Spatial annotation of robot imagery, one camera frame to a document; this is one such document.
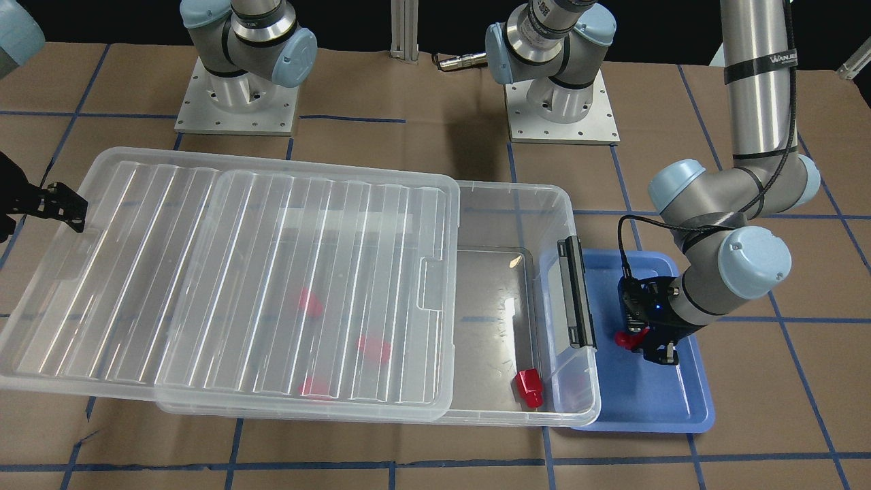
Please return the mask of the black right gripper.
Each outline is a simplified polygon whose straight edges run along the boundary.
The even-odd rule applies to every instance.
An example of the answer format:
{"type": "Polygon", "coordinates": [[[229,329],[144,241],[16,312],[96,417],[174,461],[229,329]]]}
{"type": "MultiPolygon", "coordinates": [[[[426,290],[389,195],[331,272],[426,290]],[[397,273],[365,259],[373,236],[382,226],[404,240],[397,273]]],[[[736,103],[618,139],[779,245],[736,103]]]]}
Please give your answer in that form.
{"type": "Polygon", "coordinates": [[[24,170],[1,152],[1,242],[6,242],[18,223],[12,214],[34,215],[62,221],[76,233],[83,233],[89,202],[61,182],[46,189],[35,186],[24,170]]]}

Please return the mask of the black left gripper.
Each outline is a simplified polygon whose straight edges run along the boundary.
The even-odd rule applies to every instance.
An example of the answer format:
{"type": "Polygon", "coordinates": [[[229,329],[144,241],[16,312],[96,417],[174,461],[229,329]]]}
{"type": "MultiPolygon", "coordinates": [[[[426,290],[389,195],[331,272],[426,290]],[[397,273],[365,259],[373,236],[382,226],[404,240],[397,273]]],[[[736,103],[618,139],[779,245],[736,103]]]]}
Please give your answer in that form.
{"type": "Polygon", "coordinates": [[[640,353],[645,360],[656,365],[678,365],[677,346],[682,339],[702,329],[689,323],[672,309],[671,299],[678,297],[678,289],[671,286],[671,276],[638,279],[623,276],[618,282],[618,293],[625,326],[622,331],[638,331],[649,327],[640,353]]]}

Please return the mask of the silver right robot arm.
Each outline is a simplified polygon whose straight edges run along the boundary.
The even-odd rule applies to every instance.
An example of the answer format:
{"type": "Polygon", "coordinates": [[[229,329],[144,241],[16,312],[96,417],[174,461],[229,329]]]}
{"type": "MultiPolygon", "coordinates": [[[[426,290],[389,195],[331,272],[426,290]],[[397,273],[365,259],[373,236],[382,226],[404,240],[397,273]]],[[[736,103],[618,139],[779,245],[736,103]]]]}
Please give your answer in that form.
{"type": "MultiPolygon", "coordinates": [[[[33,16],[2,1],[2,78],[46,43],[33,16]]],[[[313,69],[315,34],[289,1],[181,1],[180,15],[198,60],[178,110],[180,134],[290,135],[299,87],[313,69]]],[[[2,242],[13,214],[62,221],[82,233],[89,204],[65,184],[30,183],[2,152],[2,242]]]]}

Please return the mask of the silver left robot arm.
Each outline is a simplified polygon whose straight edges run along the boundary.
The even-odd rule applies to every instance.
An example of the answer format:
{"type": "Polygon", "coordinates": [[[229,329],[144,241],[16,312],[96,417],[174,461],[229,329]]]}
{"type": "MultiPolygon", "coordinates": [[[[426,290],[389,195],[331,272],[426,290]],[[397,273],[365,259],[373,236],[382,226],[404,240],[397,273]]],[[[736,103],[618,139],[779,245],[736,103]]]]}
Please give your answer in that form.
{"type": "MultiPolygon", "coordinates": [[[[722,1],[721,27],[732,125],[732,168],[712,173],[682,159],[649,183],[659,220],[689,262],[679,276],[639,279],[622,255],[623,326],[614,340],[657,365],[677,365],[679,342],[765,297],[792,269],[786,242],[751,220],[815,197],[821,176],[797,142],[798,56],[787,1],[722,1]]],[[[532,114],[554,124],[584,120],[616,34],[597,1],[528,1],[485,35],[502,86],[529,82],[532,114]]]]}

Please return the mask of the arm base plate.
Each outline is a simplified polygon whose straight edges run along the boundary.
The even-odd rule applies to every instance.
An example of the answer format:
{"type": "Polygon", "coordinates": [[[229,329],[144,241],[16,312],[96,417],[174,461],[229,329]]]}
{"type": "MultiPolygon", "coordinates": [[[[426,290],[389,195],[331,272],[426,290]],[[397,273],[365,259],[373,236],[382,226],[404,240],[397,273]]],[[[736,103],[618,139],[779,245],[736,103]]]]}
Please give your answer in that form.
{"type": "Polygon", "coordinates": [[[601,72],[578,90],[548,78],[507,84],[504,90],[511,142],[612,146],[621,140],[601,72]]]}
{"type": "Polygon", "coordinates": [[[215,76],[196,60],[178,110],[177,133],[290,136],[299,88],[275,86],[251,73],[215,76]]]}

